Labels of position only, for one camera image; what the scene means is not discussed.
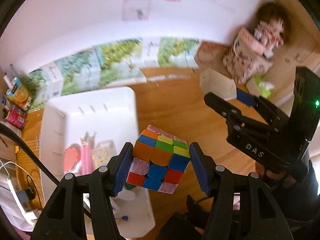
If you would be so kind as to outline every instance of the rubik's cube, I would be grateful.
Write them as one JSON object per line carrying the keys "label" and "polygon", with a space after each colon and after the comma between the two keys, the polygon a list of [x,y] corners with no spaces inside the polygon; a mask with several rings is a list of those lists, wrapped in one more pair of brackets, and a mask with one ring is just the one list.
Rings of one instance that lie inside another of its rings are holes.
{"label": "rubik's cube", "polygon": [[187,142],[149,125],[137,139],[127,183],[172,194],[190,161]]}

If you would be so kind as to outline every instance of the blue gripper pad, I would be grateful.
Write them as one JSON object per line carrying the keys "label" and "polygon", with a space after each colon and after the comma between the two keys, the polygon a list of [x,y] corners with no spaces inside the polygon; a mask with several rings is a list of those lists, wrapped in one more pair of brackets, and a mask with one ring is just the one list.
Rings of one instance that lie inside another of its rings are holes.
{"label": "blue gripper pad", "polygon": [[189,152],[200,188],[207,196],[210,196],[210,182],[213,180],[213,170],[216,164],[210,156],[203,154],[200,146],[196,142],[190,144]]}
{"label": "blue gripper pad", "polygon": [[244,92],[240,88],[237,88],[237,100],[246,104],[247,106],[255,106],[257,104],[253,95]]}
{"label": "blue gripper pad", "polygon": [[122,191],[124,183],[128,177],[132,157],[133,145],[126,142],[118,156],[113,156],[107,167],[110,168],[108,190],[113,192],[114,197]]}

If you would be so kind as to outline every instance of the white wall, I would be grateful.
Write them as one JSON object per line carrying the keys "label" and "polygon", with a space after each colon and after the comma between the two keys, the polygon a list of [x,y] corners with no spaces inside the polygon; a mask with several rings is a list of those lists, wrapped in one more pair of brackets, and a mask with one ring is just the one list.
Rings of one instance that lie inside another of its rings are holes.
{"label": "white wall", "polygon": [[122,21],[123,0],[26,0],[0,38],[0,66],[30,72],[91,45],[175,36],[231,44],[266,0],[151,0],[148,21]]}

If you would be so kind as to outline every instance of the white plastic bin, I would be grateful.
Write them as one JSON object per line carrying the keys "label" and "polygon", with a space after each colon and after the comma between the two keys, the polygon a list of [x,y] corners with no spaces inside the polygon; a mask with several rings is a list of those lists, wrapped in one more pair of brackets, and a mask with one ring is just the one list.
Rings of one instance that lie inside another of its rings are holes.
{"label": "white plastic bin", "polygon": [[[99,142],[114,140],[117,154],[125,142],[135,143],[139,136],[135,93],[129,87],[109,88],[50,99],[44,109],[40,160],[58,180],[64,176],[64,150],[71,144],[80,144],[80,137],[88,132],[94,136],[94,146]],[[43,196],[47,202],[55,184],[41,172]],[[125,238],[142,237],[154,226],[155,221],[147,189],[133,189],[136,198],[119,201],[117,220],[120,234]],[[92,226],[86,220],[87,234]]]}

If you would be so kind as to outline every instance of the wooden table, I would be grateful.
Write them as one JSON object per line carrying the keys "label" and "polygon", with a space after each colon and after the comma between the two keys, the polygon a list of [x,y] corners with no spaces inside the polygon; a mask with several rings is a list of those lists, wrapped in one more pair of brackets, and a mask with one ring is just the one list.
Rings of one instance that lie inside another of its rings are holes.
{"label": "wooden table", "polygon": [[[148,82],[130,86],[136,93],[140,132],[152,124],[168,133],[187,141],[198,142],[204,154],[212,156],[217,164],[224,165],[232,172],[247,175],[254,171],[254,160],[226,142],[227,126],[225,119],[207,107],[199,87],[199,76],[187,70],[188,79],[175,79],[161,82]],[[231,101],[243,115],[262,120],[253,108],[236,100]],[[43,111],[28,115],[28,123],[22,139],[33,152],[36,149],[36,135],[40,133]],[[39,170],[23,151],[18,152],[17,162],[31,173],[40,185]],[[17,170],[21,185],[26,185],[25,174]],[[174,212],[185,212],[187,194],[194,199],[204,197],[200,190],[192,165],[173,195],[150,191],[156,226],[143,239],[154,239],[160,228]],[[39,201],[33,200],[32,207],[40,208]],[[210,200],[204,201],[205,208],[210,208]]]}

